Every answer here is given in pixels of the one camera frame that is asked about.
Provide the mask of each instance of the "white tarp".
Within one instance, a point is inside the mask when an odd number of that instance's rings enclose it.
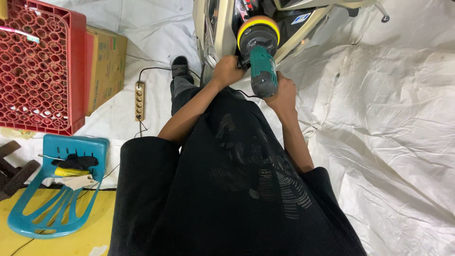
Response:
[[[200,71],[192,1],[47,2],[81,12],[89,25],[130,40],[125,89],[77,133],[110,139],[108,173],[119,163],[121,145],[139,131],[133,116],[139,71],[169,67],[178,55]],[[368,8],[323,45],[307,48],[279,69],[298,86],[299,120],[311,155],[329,170],[340,206],[367,252],[455,255],[455,2],[383,4],[389,23]],[[170,118],[171,74],[149,70],[142,80],[144,135],[153,136]],[[258,104],[282,138],[276,115]],[[41,139],[17,141],[23,148],[11,161],[40,160]],[[102,188],[114,187],[117,173]]]

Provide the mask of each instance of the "red plastic crate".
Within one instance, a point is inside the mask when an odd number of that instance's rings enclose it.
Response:
[[[0,126],[72,135],[85,124],[86,17],[35,0],[9,0],[0,26]]]

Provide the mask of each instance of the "yellow bottle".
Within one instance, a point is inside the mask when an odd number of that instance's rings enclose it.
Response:
[[[62,177],[76,177],[76,176],[88,175],[88,174],[90,174],[90,172],[81,171],[78,169],[63,169],[63,168],[57,167],[54,174],[57,176],[62,176]]]

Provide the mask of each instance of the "scooter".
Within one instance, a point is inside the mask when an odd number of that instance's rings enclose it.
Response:
[[[350,17],[356,17],[359,8],[370,5],[375,5],[383,14],[383,23],[390,20],[378,0],[194,0],[201,84],[210,80],[216,63],[224,55],[241,56],[237,44],[239,28],[255,16],[267,16],[278,25],[281,38],[273,59],[279,66],[308,45],[327,23],[334,7],[345,8]]]

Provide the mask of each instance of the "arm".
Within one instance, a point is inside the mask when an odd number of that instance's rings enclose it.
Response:
[[[244,74],[245,71],[237,69],[236,56],[224,56],[215,66],[213,78],[210,82],[171,117],[161,129],[158,138],[181,145],[183,139],[186,138],[215,96],[224,87],[240,80]]]
[[[264,100],[275,111],[283,126],[284,150],[291,158],[294,167],[306,173],[314,169],[314,164],[298,125],[297,111],[295,110],[295,84],[279,71],[277,76],[278,92]]]

